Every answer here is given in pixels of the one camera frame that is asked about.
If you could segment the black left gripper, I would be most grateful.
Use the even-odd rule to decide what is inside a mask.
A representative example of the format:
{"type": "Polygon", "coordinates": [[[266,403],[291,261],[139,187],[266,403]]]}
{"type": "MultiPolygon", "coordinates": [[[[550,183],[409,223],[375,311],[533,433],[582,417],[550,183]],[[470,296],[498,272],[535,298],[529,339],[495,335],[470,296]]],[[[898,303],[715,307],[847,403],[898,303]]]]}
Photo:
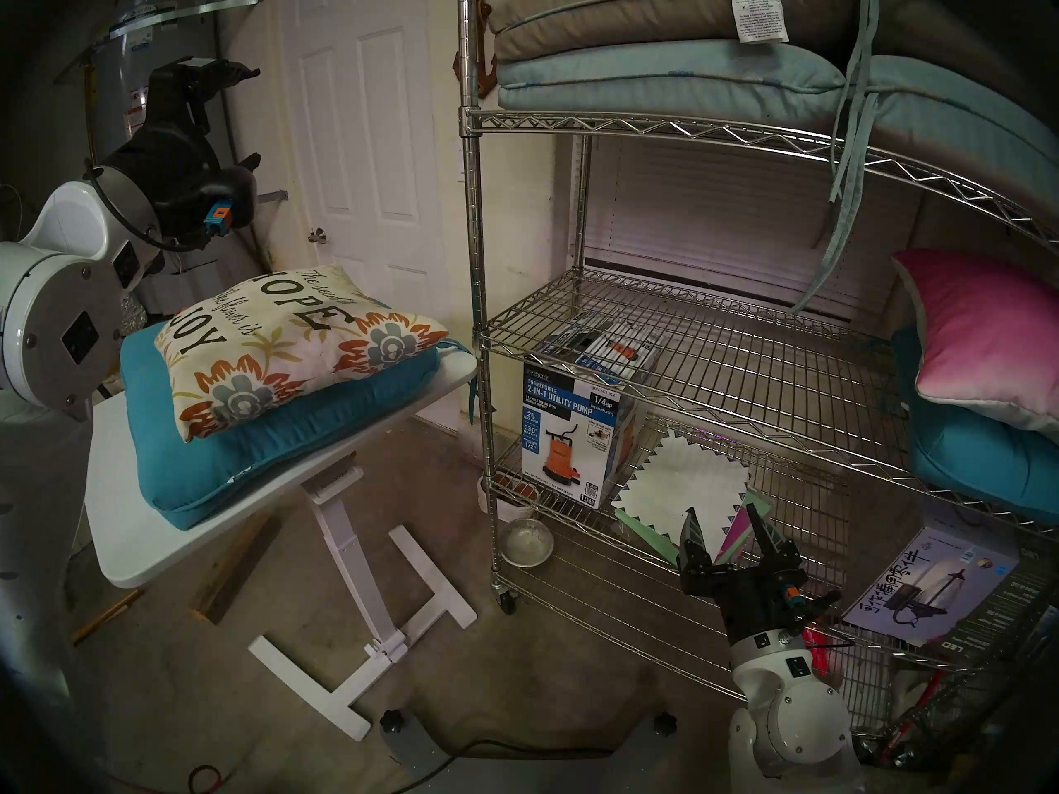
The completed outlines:
{"type": "MultiPolygon", "coordinates": [[[[261,76],[261,68],[229,59],[214,61],[216,84],[239,84],[261,76]]],[[[147,243],[189,252],[213,237],[251,225],[257,207],[254,175],[261,154],[221,167],[207,137],[181,129],[140,129],[126,144],[91,167],[98,187],[105,170],[119,172],[145,197],[157,221],[134,227],[147,243]]]]}

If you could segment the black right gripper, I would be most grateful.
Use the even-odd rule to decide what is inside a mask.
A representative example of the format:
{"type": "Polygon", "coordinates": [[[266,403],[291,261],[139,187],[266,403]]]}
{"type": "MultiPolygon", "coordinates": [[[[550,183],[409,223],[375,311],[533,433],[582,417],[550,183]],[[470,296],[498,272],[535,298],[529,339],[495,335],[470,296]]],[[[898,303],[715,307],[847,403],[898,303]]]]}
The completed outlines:
{"type": "Polygon", "coordinates": [[[760,549],[754,567],[714,565],[694,506],[687,508],[679,540],[679,578],[686,595],[711,599],[718,607],[729,646],[773,630],[800,634],[806,627],[807,603],[789,603],[807,582],[795,543],[764,519],[756,504],[747,505],[760,549]]]}

